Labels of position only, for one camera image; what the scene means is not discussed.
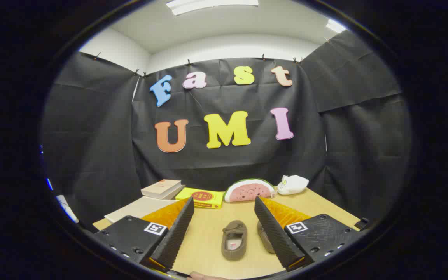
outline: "foam letter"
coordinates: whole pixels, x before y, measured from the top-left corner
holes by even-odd
[[[251,140],[247,135],[247,123],[245,122],[248,115],[247,112],[242,110],[234,112],[231,115],[228,125],[226,125],[219,114],[206,115],[203,118],[208,123],[209,141],[206,144],[206,147],[214,149],[221,146],[221,142],[217,139],[217,135],[219,135],[224,145],[228,146],[233,133],[233,145],[243,146],[250,144]]]
[[[186,75],[187,80],[183,82],[183,87],[185,89],[203,89],[207,86],[205,82],[206,74],[203,72],[193,72]]]
[[[174,122],[177,126],[177,142],[176,144],[169,143],[169,126],[170,122],[159,122],[155,124],[157,130],[157,145],[161,151],[164,152],[178,152],[186,145],[186,125],[187,119],[178,119]]]
[[[286,113],[288,113],[287,108],[274,108],[271,110],[272,115],[276,117],[276,126],[278,128],[278,133],[276,134],[277,140],[285,140],[293,138],[293,133],[290,131],[290,126],[288,126],[288,119],[286,118]]]
[[[234,81],[238,85],[249,85],[255,81],[254,75],[251,73],[253,70],[249,66],[238,66],[234,69],[234,74],[236,77]]]
[[[290,72],[288,70],[284,70],[283,67],[278,66],[276,68],[273,68],[271,69],[271,72],[276,74],[276,79],[278,80],[278,83],[280,85],[285,87],[293,85],[293,81],[286,78],[286,74],[290,74]]]
[[[155,97],[157,98],[158,107],[162,106],[162,104],[170,99],[170,94],[165,93],[166,91],[170,91],[170,84],[168,83],[170,80],[172,80],[172,76],[165,75],[165,77],[150,87],[150,90],[153,91]]]

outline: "hand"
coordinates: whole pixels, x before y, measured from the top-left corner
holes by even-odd
[[[221,278],[221,277],[214,277],[214,276],[208,276],[208,275],[203,275],[200,274],[198,272],[192,272],[190,273],[190,276],[186,278],[187,280],[229,280],[226,278]]]

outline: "yellow book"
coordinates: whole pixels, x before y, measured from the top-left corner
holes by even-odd
[[[220,209],[224,193],[224,191],[184,188],[178,195],[176,195],[176,199],[182,200],[192,196],[195,207]]]

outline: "wooden table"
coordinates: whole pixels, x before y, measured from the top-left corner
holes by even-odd
[[[328,214],[357,230],[354,224],[359,218],[309,189],[295,195],[277,195],[274,201],[311,217]],[[233,220],[241,220],[248,230],[247,252],[238,261],[228,261],[221,253],[222,228]],[[254,278],[284,271],[276,255],[265,250],[258,236],[257,222],[254,201],[223,202],[222,209],[194,209],[194,215],[172,270],[185,274],[197,271],[229,279]],[[110,224],[107,219],[103,219],[93,225],[102,230]]]

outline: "letter m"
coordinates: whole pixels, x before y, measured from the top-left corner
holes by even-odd
[[[228,146],[233,134],[233,145],[249,145],[251,140],[247,135],[247,123],[245,122],[248,115],[247,112],[242,110],[234,112],[227,125],[219,114],[206,115],[203,118],[208,123],[209,142],[206,144],[206,147],[214,149],[221,146],[221,142],[217,139],[217,135],[219,135],[220,140],[222,140],[224,145]]]

